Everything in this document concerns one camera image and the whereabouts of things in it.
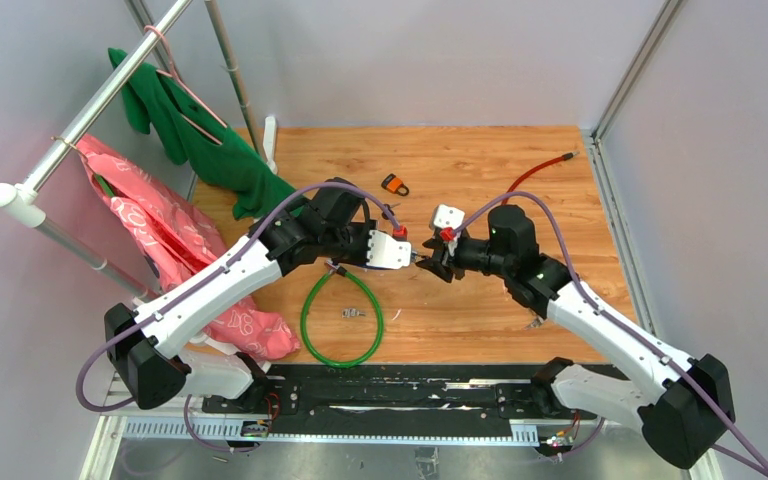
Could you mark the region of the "small silver cable keys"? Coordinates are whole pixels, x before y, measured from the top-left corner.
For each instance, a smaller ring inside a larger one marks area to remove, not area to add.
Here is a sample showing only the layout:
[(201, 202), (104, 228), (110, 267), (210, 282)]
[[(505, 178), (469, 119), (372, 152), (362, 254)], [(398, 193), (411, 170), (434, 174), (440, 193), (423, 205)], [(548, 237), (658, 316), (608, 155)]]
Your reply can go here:
[(363, 317), (366, 313), (362, 310), (358, 310), (356, 308), (345, 308), (341, 312), (341, 316), (343, 318), (355, 318), (355, 317)]

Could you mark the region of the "orange black padlock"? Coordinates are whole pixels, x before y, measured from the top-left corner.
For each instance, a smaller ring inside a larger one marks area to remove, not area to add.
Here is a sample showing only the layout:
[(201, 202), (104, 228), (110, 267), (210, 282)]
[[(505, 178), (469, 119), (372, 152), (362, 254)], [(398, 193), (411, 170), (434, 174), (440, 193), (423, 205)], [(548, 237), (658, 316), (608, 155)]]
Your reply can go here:
[(381, 187), (392, 194), (402, 197), (410, 194), (410, 189), (406, 186), (401, 178), (395, 174), (387, 175), (381, 182)]

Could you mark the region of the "red lock silver keys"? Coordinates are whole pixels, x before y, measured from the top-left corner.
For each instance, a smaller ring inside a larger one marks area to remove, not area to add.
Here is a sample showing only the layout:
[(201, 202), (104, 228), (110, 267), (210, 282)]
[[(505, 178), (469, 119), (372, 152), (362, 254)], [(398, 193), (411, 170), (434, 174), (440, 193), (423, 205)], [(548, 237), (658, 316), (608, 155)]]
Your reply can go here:
[(539, 328), (540, 326), (542, 326), (544, 324), (544, 322), (545, 322), (545, 320), (543, 318), (536, 317), (529, 324), (527, 324), (525, 326), (525, 329), (528, 330), (528, 329)]

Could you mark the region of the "red cable lock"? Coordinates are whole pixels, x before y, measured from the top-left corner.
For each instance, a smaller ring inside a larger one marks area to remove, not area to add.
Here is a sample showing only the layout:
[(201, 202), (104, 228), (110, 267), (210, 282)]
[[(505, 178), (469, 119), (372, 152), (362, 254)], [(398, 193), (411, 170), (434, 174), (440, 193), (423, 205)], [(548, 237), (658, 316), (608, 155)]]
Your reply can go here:
[(572, 160), (573, 158), (579, 155), (580, 155), (580, 151), (567, 152), (560, 156), (552, 158), (550, 160), (544, 161), (530, 168), (529, 170), (526, 170), (509, 185), (509, 187), (507, 188), (507, 193), (516, 191), (525, 180), (529, 179), (531, 176), (538, 173), (539, 171), (544, 170), (548, 167), (557, 165), (559, 163)]

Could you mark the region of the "black padlock keys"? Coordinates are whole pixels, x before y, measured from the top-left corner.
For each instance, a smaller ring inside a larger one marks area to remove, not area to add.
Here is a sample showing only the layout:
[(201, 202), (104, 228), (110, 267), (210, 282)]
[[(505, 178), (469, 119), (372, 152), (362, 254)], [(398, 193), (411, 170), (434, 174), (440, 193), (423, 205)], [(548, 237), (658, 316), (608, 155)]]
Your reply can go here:
[(395, 216), (395, 208), (397, 207), (397, 204), (385, 204), (384, 209), (382, 210), (381, 217), (385, 220), (390, 220)]

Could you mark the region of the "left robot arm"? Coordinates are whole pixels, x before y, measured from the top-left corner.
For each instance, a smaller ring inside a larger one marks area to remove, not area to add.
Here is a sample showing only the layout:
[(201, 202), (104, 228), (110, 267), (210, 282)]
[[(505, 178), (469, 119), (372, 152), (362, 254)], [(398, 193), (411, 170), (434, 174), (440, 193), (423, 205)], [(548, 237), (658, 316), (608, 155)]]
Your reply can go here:
[[(105, 342), (76, 381), (81, 405), (113, 411), (134, 405), (151, 410), (180, 396), (227, 398), (243, 413), (258, 411), (266, 386), (257, 379), (264, 353), (240, 347), (221, 356), (188, 352), (204, 328), (255, 291), (318, 258), (367, 267), (376, 220), (370, 207), (385, 205), (352, 183), (333, 178), (302, 188), (256, 222), (230, 250), (182, 285), (142, 305), (118, 303), (104, 314)], [(84, 394), (89, 368), (106, 357), (128, 396), (95, 405)]]

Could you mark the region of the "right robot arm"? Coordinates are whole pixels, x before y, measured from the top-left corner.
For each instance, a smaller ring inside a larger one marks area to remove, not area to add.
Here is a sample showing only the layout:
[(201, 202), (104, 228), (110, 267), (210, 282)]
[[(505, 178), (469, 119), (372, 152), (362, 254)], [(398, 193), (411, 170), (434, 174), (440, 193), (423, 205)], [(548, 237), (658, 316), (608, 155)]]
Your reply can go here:
[(694, 358), (646, 332), (611, 307), (567, 264), (541, 252), (522, 208), (490, 209), (489, 236), (473, 238), (463, 211), (438, 205), (431, 217), (431, 255), (418, 266), (446, 282), (468, 271), (501, 279), (519, 305), (583, 339), (622, 374), (599, 374), (556, 357), (535, 374), (531, 403), (544, 417), (584, 410), (639, 432), (671, 465), (689, 469), (735, 418), (726, 366), (711, 354)]

